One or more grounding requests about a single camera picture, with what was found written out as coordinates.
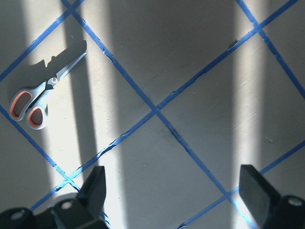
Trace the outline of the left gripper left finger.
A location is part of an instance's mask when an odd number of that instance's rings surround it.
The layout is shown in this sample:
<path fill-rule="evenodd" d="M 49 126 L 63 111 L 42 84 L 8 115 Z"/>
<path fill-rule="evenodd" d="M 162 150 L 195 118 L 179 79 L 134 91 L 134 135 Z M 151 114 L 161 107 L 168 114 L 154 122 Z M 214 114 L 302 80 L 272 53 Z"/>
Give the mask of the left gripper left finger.
<path fill-rule="evenodd" d="M 95 166 L 74 198 L 67 198 L 52 207 L 57 229 L 104 229 L 100 219 L 105 202 L 105 168 Z"/>

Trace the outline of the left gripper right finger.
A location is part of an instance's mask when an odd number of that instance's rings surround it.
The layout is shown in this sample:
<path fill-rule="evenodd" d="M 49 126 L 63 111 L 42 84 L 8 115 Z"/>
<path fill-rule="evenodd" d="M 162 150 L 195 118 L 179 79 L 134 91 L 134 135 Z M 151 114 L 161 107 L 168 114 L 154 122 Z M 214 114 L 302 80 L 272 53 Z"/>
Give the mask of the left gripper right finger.
<path fill-rule="evenodd" d="M 261 229 L 303 229 L 305 200 L 281 195 L 252 165 L 241 165 L 239 194 Z"/>

